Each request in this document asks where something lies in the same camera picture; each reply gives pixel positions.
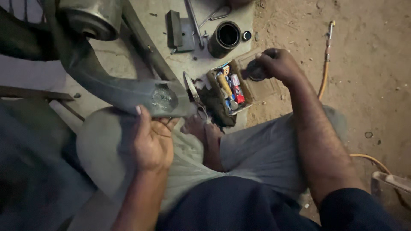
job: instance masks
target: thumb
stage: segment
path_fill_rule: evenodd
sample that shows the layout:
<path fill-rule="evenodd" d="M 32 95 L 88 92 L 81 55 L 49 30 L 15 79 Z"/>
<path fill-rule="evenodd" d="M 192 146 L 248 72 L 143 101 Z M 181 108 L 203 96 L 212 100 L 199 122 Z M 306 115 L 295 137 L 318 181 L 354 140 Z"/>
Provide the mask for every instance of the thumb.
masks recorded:
<path fill-rule="evenodd" d="M 266 54 L 263 53 L 257 53 L 256 54 L 256 60 L 264 65 L 265 67 L 271 67 L 272 66 L 272 58 Z"/>
<path fill-rule="evenodd" d="M 147 136 L 151 132 L 151 115 L 143 105 L 136 106 L 138 116 L 137 136 Z"/>

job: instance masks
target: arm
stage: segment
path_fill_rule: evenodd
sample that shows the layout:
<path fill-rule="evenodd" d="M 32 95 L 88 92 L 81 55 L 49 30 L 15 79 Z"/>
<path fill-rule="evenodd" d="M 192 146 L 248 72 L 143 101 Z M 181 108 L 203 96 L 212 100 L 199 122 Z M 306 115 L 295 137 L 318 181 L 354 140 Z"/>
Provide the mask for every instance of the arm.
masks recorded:
<path fill-rule="evenodd" d="M 137 112 L 140 116 L 132 150 L 138 171 L 130 183 L 112 231 L 155 229 L 168 170 L 173 161 L 171 130 L 178 119 L 152 121 L 143 106 L 138 106 Z"/>
<path fill-rule="evenodd" d="M 314 88 L 291 54 L 286 50 L 268 49 L 256 57 L 266 71 L 290 91 L 298 149 L 316 204 L 337 189 L 364 189 Z"/>

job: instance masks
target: foot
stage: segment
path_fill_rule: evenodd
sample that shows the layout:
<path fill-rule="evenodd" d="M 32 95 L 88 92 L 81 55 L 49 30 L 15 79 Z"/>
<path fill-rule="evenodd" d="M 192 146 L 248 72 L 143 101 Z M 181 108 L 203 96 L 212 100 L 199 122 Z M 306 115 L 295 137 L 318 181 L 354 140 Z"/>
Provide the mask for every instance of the foot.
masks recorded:
<path fill-rule="evenodd" d="M 204 125 L 207 139 L 207 152 L 204 153 L 203 165 L 217 172 L 225 172 L 220 160 L 220 141 L 223 133 L 217 125 Z"/>
<path fill-rule="evenodd" d="M 204 146 L 203 165 L 224 172 L 220 162 L 220 140 L 223 133 L 215 124 L 204 124 L 198 115 L 186 119 L 181 132 L 194 135 Z"/>

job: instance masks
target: dusty ground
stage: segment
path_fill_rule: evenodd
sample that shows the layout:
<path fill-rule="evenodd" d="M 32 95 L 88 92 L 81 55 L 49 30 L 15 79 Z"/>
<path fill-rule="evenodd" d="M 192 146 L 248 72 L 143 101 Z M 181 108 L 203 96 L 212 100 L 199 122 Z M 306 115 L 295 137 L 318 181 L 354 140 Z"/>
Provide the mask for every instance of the dusty ground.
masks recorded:
<path fill-rule="evenodd" d="M 394 174 L 411 178 L 411 1 L 408 0 L 260 0 L 253 21 L 255 47 L 287 49 L 316 89 L 323 71 L 325 34 L 336 20 L 328 85 L 323 103 L 342 111 L 349 123 L 346 146 L 382 161 Z M 255 104 L 248 114 L 253 126 L 290 112 L 287 89 Z M 367 139 L 365 132 L 374 136 Z M 358 174 L 369 188 L 376 171 L 355 159 Z M 382 186 L 382 203 L 395 217 L 411 221 L 390 187 Z M 410 203 L 411 196 L 406 196 Z M 319 222 L 310 196 L 302 214 Z"/>

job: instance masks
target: hand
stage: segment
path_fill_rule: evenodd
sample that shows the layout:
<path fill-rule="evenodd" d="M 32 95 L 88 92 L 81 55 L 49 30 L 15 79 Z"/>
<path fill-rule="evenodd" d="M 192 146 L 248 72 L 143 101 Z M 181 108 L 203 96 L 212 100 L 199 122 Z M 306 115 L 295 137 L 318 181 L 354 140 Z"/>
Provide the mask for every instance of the hand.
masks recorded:
<path fill-rule="evenodd" d="M 151 119 L 147 108 L 142 105 L 136 107 L 139 114 L 135 125 L 136 136 L 132 150 L 137 161 L 139 171 L 161 171 L 170 168 L 173 162 L 173 140 L 171 131 L 179 118 Z"/>
<path fill-rule="evenodd" d="M 305 78 L 293 56 L 284 49 L 267 49 L 256 54 L 256 60 L 265 67 L 270 76 L 282 81 L 286 87 Z"/>

